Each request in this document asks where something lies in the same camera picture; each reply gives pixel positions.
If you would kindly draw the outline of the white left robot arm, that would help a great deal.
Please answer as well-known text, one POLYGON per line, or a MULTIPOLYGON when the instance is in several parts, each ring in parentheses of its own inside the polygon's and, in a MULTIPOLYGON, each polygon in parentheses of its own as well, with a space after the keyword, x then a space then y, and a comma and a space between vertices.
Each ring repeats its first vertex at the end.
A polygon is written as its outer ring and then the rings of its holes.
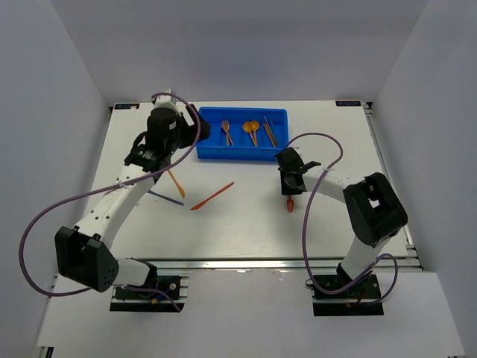
POLYGON ((117 259, 110 249, 120 227, 139 200, 153 188, 162 169, 170 166, 173 153, 194 141, 208 139, 210 125, 202 118, 188 125, 170 101, 155 107, 146 131, 133 142, 117 179, 74 227, 61 227, 54 238, 61 276, 97 292, 111 286, 132 286, 140 297, 157 290, 157 270, 145 261, 117 259))

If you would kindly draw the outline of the orange fork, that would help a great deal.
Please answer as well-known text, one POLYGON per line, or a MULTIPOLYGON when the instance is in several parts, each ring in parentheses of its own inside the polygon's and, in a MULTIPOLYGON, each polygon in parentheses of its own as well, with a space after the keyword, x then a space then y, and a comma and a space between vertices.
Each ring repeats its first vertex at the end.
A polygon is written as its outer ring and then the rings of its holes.
POLYGON ((229 129, 230 129, 229 122, 224 120, 221 124, 221 127, 222 127, 222 130, 224 131, 225 136, 226 136, 226 144, 230 145, 231 141, 230 141, 230 137, 229 137, 229 129))
POLYGON ((234 145, 232 137, 230 136, 230 123, 227 120, 224 120, 221 123, 221 128, 226 135, 226 144, 227 145, 234 145))

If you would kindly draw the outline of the red-orange fork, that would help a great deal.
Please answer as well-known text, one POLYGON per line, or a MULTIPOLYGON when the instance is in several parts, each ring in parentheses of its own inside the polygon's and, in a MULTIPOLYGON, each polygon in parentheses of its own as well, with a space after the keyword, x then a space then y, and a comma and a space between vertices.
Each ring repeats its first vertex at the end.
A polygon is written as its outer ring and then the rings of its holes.
POLYGON ((291 195, 289 195, 287 197, 286 204, 287 204, 287 211, 289 213, 293 213, 294 212, 294 199, 292 198, 291 195))

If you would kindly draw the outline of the red-orange plastic knife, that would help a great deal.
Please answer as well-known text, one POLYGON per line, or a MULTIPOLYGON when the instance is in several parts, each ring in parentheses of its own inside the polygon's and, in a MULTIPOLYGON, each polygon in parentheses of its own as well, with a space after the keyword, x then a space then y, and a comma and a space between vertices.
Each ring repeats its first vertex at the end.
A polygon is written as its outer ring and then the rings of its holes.
POLYGON ((226 191, 227 189, 229 189, 231 186, 233 186, 235 184, 235 182, 230 182, 229 184, 227 184, 226 186, 220 188, 217 192, 211 194, 208 198, 204 199, 203 201, 201 201, 200 203, 194 205, 193 207, 190 208, 191 211, 194 211, 194 210, 198 210, 200 209, 202 206, 204 206, 205 204, 207 204, 209 201, 211 201, 213 198, 217 197, 218 195, 220 195, 222 192, 226 191))

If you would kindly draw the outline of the orange plastic knife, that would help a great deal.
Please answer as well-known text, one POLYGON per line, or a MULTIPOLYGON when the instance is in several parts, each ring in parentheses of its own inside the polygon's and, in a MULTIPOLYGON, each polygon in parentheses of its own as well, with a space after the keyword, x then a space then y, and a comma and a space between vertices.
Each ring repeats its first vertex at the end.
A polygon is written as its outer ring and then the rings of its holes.
POLYGON ((177 187, 177 190, 178 192, 180 193, 180 196, 182 198, 185 198, 186 197, 186 193, 185 193, 185 190, 184 188, 179 184, 179 182, 177 181, 176 177, 174 176, 172 170, 168 170, 168 174, 170 176, 170 178, 172 179, 174 185, 177 187))

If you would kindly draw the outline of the orange spoon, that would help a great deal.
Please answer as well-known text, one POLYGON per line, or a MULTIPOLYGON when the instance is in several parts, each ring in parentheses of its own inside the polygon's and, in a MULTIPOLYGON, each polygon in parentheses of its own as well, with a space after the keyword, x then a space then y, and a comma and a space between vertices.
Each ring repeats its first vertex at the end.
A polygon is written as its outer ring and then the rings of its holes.
POLYGON ((258 145, 258 140, 257 140, 256 132, 259 129, 259 122, 258 121, 251 121, 250 124, 251 124, 251 127, 252 127, 253 143, 254 143, 255 146, 257 146, 258 145))
POLYGON ((253 126, 252 126, 251 122, 244 122, 243 125, 242 125, 242 130, 249 134, 253 145, 256 146, 256 139, 255 139, 255 136, 254 136, 254 130, 253 130, 253 126))

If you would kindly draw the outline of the blue chopstick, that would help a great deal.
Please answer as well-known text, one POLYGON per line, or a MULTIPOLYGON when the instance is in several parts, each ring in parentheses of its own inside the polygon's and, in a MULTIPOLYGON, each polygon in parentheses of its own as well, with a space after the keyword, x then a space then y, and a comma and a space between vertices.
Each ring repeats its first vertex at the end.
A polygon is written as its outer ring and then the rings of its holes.
POLYGON ((160 195, 159 193, 153 192, 152 190, 149 190, 149 191, 148 191, 148 194, 154 195, 154 196, 156 196, 156 197, 158 197, 158 198, 161 198, 161 199, 166 200, 166 201, 168 201, 168 202, 171 202, 171 203, 173 203, 173 204, 177 204, 177 205, 180 205, 180 206, 184 206, 184 203, 183 203, 183 202, 178 201, 178 200, 173 199, 173 198, 169 198, 169 197, 164 196, 164 195, 160 195))

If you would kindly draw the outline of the grey-blue chopstick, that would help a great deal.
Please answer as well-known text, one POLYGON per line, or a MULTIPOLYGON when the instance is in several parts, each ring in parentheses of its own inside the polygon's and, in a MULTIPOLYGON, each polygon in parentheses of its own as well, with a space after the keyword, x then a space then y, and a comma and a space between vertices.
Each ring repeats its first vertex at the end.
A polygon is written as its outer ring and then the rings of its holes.
POLYGON ((275 146, 278 147, 279 145, 279 140, 277 139, 277 135, 276 135, 276 131, 275 131, 275 128, 274 128, 274 124, 273 124, 273 121, 271 119, 268 120, 269 121, 269 127, 271 129, 271 133, 274 137, 274 142, 275 142, 275 146))
POLYGON ((264 123, 265 131, 267 132, 268 137, 269 137, 273 147, 277 147, 277 141, 276 141, 274 133, 272 131, 272 127, 271 127, 267 117, 266 116, 263 116, 263 117, 264 117, 264 121, 265 121, 265 123, 264 123))

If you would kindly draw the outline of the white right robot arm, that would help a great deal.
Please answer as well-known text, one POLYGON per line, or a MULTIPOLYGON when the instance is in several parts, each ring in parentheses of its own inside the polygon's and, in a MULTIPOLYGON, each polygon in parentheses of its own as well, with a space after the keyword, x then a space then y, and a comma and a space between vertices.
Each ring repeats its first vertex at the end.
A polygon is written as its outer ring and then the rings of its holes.
POLYGON ((337 290, 354 297, 364 287, 362 272, 373 265, 389 240, 408 223, 407 213, 390 182, 381 172, 352 176, 325 169, 319 162, 304 163, 298 151, 287 148, 275 155, 282 194, 317 192, 347 208, 355 234, 346 257, 338 265, 337 290))

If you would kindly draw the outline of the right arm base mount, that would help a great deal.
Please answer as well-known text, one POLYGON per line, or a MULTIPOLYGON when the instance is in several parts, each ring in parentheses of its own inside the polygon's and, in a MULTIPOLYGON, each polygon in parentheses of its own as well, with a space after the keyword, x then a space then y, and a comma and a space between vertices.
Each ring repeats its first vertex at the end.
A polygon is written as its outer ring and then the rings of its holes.
POLYGON ((308 279, 305 285, 312 290, 312 306, 315 317, 350 317, 384 315, 379 282, 375 274, 369 274, 346 292, 325 295, 308 279))

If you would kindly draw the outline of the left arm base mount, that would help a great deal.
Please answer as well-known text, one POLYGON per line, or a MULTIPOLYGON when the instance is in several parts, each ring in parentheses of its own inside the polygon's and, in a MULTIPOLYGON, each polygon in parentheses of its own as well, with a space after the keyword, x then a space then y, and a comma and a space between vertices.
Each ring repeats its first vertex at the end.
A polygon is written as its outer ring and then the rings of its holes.
POLYGON ((159 275, 147 291, 113 289, 110 312, 179 313, 185 306, 189 277, 159 275))

